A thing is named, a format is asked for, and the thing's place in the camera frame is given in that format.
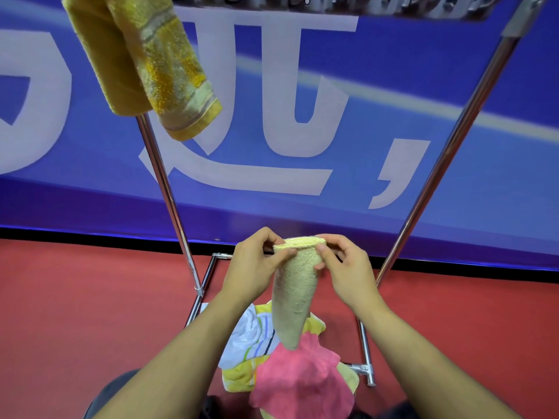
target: blue backdrop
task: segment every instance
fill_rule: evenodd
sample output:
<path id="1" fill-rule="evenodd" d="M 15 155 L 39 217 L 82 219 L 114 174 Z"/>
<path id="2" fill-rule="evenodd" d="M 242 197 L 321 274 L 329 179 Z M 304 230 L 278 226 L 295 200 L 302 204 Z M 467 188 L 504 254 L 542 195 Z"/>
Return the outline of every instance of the blue backdrop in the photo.
<path id="1" fill-rule="evenodd" d="M 189 239 L 268 225 L 386 255 L 517 3 L 481 23 L 177 8 L 224 104 L 184 144 L 154 120 Z M 557 14 L 521 41 L 405 257 L 559 270 Z M 0 88 L 0 226 L 175 239 L 60 0 L 0 0 Z"/>

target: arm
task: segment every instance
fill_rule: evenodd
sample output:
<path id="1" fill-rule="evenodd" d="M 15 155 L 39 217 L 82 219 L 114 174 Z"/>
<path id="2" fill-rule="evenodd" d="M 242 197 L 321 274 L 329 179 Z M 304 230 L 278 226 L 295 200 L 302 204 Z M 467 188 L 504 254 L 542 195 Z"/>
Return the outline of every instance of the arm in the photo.
<path id="1" fill-rule="evenodd" d="M 265 258 L 262 246 L 283 244 L 268 228 L 239 243 L 220 293 L 140 370 L 94 419 L 194 419 L 235 325 L 268 287 L 276 269 L 296 255 Z"/>
<path id="2" fill-rule="evenodd" d="M 334 251 L 318 245 L 324 263 L 315 268 L 330 270 L 334 289 L 363 322 L 422 419 L 520 418 L 388 308 L 367 253 L 345 237 L 320 236 Z"/>

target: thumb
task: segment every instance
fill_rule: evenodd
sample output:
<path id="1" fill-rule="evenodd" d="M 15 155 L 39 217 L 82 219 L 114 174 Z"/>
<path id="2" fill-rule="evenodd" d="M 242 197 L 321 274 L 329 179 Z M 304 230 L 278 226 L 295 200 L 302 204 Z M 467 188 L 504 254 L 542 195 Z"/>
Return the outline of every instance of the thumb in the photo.
<path id="1" fill-rule="evenodd" d="M 291 248 L 290 250 L 280 250 L 273 256 L 266 259 L 266 261 L 273 273 L 276 269 L 283 266 L 288 260 L 294 258 L 296 255 L 297 250 L 295 248 Z"/>
<path id="2" fill-rule="evenodd" d="M 322 257 L 322 260 L 324 260 L 324 263 L 326 264 L 326 267 L 330 270 L 330 272 L 334 272 L 339 266 L 341 266 L 341 263 L 336 257 L 336 254 L 334 254 L 334 252 L 327 245 L 317 244 L 316 250 L 318 251 L 318 254 L 320 254 L 320 257 Z"/>

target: left hand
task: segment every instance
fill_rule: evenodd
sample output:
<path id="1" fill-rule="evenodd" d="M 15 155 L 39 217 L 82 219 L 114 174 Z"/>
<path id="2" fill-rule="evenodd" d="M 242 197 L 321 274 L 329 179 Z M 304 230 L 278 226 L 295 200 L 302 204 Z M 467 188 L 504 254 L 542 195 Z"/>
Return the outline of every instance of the left hand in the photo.
<path id="1" fill-rule="evenodd" d="M 272 275 L 287 260 L 297 255 L 297 250 L 280 250 L 265 256 L 263 247 L 283 244 L 285 241 L 270 228 L 262 228 L 237 244 L 221 289 L 229 297 L 248 305 L 268 288 Z"/>

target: hand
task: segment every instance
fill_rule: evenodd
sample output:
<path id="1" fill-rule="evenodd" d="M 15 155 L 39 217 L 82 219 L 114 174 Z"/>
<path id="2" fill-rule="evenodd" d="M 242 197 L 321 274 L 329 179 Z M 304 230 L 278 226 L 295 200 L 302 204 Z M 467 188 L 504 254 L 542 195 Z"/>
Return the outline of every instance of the hand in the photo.
<path id="1" fill-rule="evenodd" d="M 315 270 L 325 267 L 330 270 L 332 285 L 342 301 L 358 317 L 357 310 L 362 312 L 364 308 L 386 307 L 378 292 L 367 253 L 342 235 L 317 236 L 324 238 L 328 246 L 324 244 L 316 246 L 318 254 L 324 261 L 316 265 Z"/>
<path id="2" fill-rule="evenodd" d="M 270 228 L 262 228 L 238 243 L 221 291 L 246 305 L 256 300 L 268 288 L 276 269 L 297 255 L 292 248 L 265 256 L 263 247 L 271 249 L 274 244 L 284 243 Z"/>

